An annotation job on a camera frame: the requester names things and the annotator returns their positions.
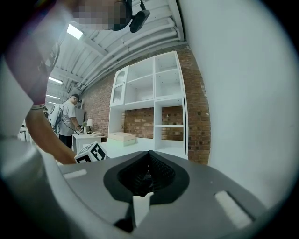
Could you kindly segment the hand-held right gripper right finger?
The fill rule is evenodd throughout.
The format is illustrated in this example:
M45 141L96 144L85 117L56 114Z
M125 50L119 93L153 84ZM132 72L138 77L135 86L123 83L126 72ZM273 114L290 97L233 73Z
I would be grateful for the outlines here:
M135 228L142 239L218 239L237 231L214 195L226 191L252 220L266 207L244 187L207 165L158 152L184 168L190 182L185 192L171 204L152 205Z

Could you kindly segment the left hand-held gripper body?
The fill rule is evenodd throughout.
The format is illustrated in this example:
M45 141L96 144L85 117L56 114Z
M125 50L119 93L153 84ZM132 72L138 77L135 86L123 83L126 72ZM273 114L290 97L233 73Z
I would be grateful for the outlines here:
M106 151L98 142L85 145L74 157L76 163L97 162L106 159Z

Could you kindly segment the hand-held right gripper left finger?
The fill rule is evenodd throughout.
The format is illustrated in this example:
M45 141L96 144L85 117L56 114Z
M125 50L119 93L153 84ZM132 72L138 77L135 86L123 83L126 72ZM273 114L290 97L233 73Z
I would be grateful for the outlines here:
M135 222L149 209L148 198L138 195L148 157L140 151L60 167L76 200L68 206L75 222L72 239L150 239Z

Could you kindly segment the person's left forearm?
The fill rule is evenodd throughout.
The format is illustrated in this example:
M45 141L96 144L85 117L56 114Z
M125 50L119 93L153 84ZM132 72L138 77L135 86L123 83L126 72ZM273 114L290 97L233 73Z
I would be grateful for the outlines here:
M44 116L44 105L33 105L28 112L25 122L33 141L46 153L62 164L75 164L75 154L64 145L53 132Z

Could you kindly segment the white side table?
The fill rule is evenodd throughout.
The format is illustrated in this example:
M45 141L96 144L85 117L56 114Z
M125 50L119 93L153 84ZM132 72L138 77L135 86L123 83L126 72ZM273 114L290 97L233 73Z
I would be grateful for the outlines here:
M104 136L91 136L90 134L73 134L72 135L72 150L78 153L84 145L94 143L95 141L101 143Z

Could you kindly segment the pink flat box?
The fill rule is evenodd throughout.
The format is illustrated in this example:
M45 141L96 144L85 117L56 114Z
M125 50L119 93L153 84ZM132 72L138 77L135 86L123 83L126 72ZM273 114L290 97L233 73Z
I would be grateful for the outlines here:
M125 147L136 143L136 135L124 132L109 133L107 142L118 147Z

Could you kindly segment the white shelf unit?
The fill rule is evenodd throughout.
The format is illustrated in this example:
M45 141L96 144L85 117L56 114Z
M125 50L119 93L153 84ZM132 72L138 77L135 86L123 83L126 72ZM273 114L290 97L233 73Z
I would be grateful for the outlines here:
M184 141L188 152L188 110L176 51L163 53L117 71L110 99L108 134L123 132L122 114L153 109L153 138Z

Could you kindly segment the white ceiling pipes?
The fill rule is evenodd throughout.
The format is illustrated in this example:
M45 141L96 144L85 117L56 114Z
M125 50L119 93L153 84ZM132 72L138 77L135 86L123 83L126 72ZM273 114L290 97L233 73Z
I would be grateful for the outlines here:
M131 60L141 52L162 46L170 42L184 40L183 20L179 13L166 19L167 23L144 31L126 41L122 41L114 50L104 56L91 69L81 82L81 89L86 89L92 82L105 75L108 71L120 66L124 61Z

